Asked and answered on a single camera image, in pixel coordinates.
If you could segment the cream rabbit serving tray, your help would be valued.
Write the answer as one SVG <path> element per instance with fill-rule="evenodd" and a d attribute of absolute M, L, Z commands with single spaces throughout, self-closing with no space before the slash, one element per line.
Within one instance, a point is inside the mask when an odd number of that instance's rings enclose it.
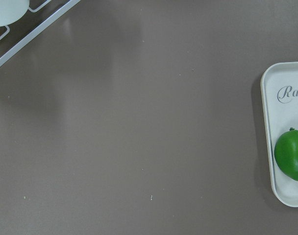
<path fill-rule="evenodd" d="M 280 202 L 298 207 L 298 181 L 279 169 L 273 153 L 283 133 L 291 127 L 298 130 L 298 62 L 270 66 L 261 77 L 260 87 L 271 187 Z"/>

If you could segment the white cup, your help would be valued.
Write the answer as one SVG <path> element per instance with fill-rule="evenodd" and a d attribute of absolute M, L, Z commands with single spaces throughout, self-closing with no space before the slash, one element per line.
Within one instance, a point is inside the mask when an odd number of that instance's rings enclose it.
<path fill-rule="evenodd" d="M 0 26 L 19 20 L 28 10 L 29 0 L 0 0 Z"/>

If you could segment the green lime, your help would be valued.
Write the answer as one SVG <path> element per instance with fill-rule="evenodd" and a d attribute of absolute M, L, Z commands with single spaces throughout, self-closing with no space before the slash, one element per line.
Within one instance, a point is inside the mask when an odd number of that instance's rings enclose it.
<path fill-rule="evenodd" d="M 276 141 L 274 158 L 280 170 L 298 181 L 298 130 L 290 128 Z"/>

